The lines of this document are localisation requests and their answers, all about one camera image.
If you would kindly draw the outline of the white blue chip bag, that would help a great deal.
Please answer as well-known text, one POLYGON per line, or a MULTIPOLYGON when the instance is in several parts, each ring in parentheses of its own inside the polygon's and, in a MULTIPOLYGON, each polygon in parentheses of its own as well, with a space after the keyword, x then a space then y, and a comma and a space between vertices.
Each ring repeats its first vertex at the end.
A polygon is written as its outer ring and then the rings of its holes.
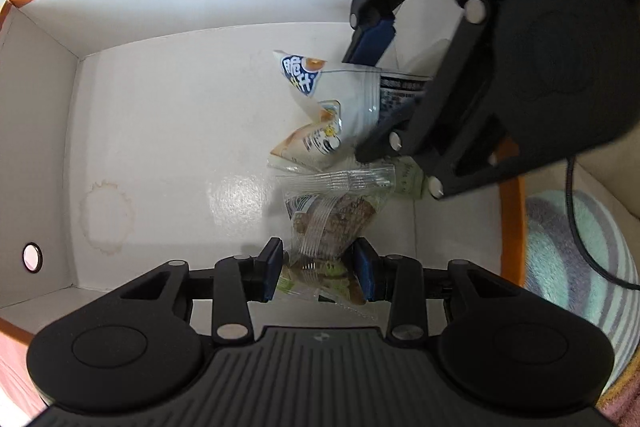
POLYGON ((273 147, 273 165, 294 172, 322 172, 352 156, 377 124, 424 97, 448 44, 446 39, 433 44, 412 72, 274 52, 310 123, 273 147))

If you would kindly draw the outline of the green clear snack pack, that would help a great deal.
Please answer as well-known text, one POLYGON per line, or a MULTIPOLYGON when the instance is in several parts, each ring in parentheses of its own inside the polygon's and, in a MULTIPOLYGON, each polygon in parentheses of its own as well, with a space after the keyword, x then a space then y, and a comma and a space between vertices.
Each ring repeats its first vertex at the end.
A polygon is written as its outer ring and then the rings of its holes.
POLYGON ((352 246, 393 197, 418 199, 424 174, 410 158, 279 176, 291 240, 278 291, 360 307, 373 299, 372 262, 352 246))

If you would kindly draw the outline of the orange white cardboard box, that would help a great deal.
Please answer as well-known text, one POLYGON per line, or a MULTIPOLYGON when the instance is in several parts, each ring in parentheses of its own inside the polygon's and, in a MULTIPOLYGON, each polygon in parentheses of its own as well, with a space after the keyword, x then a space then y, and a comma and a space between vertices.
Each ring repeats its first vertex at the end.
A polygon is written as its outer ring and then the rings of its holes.
POLYGON ((351 1, 6 0, 2 335, 288 233, 267 157, 306 116, 273 54, 341 60, 351 1))

